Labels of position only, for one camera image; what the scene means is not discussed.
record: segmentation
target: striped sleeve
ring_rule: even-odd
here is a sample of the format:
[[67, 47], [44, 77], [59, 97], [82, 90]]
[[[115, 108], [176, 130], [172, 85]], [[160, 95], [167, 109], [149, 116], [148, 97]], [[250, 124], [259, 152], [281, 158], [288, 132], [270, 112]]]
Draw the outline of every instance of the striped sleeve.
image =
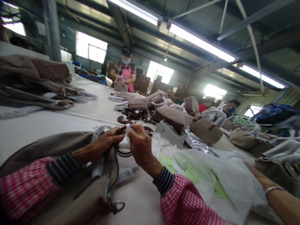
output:
[[46, 169], [53, 182], [61, 187], [79, 170], [79, 166], [74, 160], [72, 153], [68, 152], [48, 163]]
[[157, 187], [161, 197], [164, 197], [166, 193], [173, 186], [174, 175], [168, 171], [166, 167], [163, 167], [162, 172], [152, 183]]

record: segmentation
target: white bag handle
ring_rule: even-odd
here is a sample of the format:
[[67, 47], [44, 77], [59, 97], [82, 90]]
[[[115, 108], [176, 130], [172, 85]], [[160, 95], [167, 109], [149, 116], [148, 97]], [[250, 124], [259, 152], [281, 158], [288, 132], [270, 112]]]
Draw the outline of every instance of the white bag handle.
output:
[[125, 82], [124, 82], [124, 77], [122, 77], [122, 76], [118, 76], [118, 77], [115, 79], [115, 85], [117, 84], [118, 78], [122, 78], [122, 80], [123, 80], [123, 87], [124, 87]]

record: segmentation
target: bag handle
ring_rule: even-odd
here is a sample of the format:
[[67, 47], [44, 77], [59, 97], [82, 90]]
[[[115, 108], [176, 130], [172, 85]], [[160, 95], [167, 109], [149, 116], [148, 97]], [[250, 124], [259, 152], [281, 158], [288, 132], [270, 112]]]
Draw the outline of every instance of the bag handle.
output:
[[124, 87], [124, 86], [125, 86], [124, 77], [118, 76], [118, 78], [119, 78], [119, 77], [122, 78], [122, 80], [123, 80], [123, 87]]

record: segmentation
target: wrinkled hand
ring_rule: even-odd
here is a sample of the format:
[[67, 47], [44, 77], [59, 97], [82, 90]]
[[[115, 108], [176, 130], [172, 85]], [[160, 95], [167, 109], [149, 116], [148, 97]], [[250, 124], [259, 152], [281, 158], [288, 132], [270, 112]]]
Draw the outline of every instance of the wrinkled hand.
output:
[[142, 125], [132, 124], [131, 128], [132, 130], [127, 134], [130, 139], [130, 151], [136, 163], [153, 179], [156, 179], [163, 166], [152, 154], [151, 138]]
[[79, 166], [98, 159], [114, 142], [121, 142], [125, 134], [116, 135], [120, 127], [115, 127], [102, 134], [94, 142], [74, 151], [72, 153]]

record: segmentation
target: plastic sheet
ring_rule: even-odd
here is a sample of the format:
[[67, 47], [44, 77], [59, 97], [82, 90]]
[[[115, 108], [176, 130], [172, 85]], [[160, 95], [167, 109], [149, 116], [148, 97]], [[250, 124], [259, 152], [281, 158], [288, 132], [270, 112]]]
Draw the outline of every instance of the plastic sheet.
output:
[[196, 150], [202, 151], [204, 153], [213, 155], [215, 157], [219, 157], [214, 151], [212, 151], [207, 144], [205, 144], [201, 138], [199, 138], [197, 135], [192, 133], [189, 129], [189, 126], [184, 130], [185, 134], [187, 135], [187, 139], [191, 145]]

